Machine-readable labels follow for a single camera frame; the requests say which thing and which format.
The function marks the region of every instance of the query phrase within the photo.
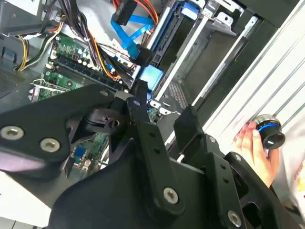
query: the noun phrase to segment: finger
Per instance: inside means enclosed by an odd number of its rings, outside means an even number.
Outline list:
[[[242,151],[252,153],[252,131],[255,129],[255,122],[250,122],[242,141]]]
[[[270,162],[273,174],[276,174],[280,165],[280,150],[279,149],[269,150],[268,160]]]
[[[254,129],[252,133],[252,152],[255,165],[261,165],[267,162],[261,136],[258,130]]]
[[[234,141],[236,148],[241,148],[247,128],[248,128],[248,124],[245,124],[242,130],[236,135],[236,140]]]

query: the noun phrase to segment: blue tab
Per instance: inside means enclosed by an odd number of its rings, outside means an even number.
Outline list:
[[[194,5],[186,2],[183,5],[181,13],[183,13],[185,16],[189,17],[190,19],[196,20],[198,17],[199,9],[197,9]]]

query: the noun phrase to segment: expansion slot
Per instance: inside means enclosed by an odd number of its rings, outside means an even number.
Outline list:
[[[54,62],[54,65],[56,66],[55,69],[59,74],[67,76],[75,81],[79,81],[81,78],[84,78],[82,80],[84,85],[100,83],[112,91],[123,91],[125,88],[123,83],[114,81],[108,76],[104,76],[103,73],[97,73],[95,70],[91,70],[81,64],[78,64],[65,56],[60,55],[52,61]]]

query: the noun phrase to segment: blue ring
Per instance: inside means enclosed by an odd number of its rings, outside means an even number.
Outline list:
[[[269,127],[269,126],[277,126],[276,124],[267,124],[267,125],[264,125],[262,126],[261,128],[259,128],[258,132],[260,132],[261,130],[265,129],[266,127]]]

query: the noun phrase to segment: black plastic bracket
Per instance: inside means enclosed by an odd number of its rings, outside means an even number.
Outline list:
[[[113,94],[92,84],[0,114],[0,130],[17,126],[23,135],[17,140],[0,137],[0,170],[30,177],[52,178],[62,171],[82,118],[97,107],[107,108]],[[56,152],[42,149],[42,140],[58,141]]]

